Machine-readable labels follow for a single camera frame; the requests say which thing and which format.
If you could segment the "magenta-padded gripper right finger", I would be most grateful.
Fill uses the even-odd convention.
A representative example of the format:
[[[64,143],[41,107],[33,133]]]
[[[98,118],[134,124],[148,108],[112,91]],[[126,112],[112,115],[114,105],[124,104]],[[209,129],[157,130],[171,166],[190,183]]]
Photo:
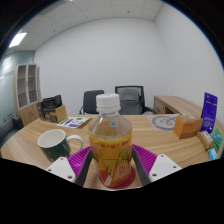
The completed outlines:
[[[132,146],[132,158],[143,186],[181,170],[181,167],[165,154],[156,155],[137,145]]]

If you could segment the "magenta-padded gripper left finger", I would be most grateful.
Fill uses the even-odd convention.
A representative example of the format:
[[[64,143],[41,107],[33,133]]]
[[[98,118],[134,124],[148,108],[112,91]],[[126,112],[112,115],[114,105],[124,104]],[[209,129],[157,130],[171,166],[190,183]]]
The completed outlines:
[[[92,161],[91,147],[86,147],[70,157],[59,157],[47,171],[83,187]]]

